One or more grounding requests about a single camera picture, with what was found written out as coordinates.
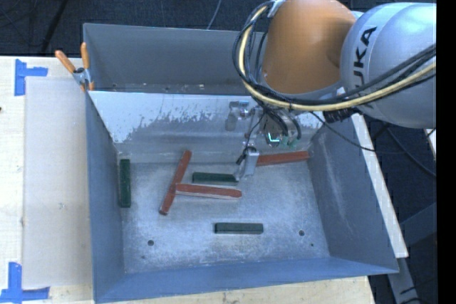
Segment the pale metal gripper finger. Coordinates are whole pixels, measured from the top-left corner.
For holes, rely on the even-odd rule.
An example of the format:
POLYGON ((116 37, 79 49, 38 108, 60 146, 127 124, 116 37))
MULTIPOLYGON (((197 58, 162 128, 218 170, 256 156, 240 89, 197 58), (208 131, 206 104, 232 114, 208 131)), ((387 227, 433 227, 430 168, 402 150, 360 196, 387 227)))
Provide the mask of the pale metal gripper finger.
POLYGON ((259 151, 255 147, 245 147, 236 160, 237 169, 234 178, 240 182, 244 177, 252 176, 255 173, 259 158, 259 151))
POLYGON ((229 103, 229 114, 225 120, 225 130, 234 131, 240 120, 251 118, 254 109, 249 107, 249 101, 238 100, 229 103))

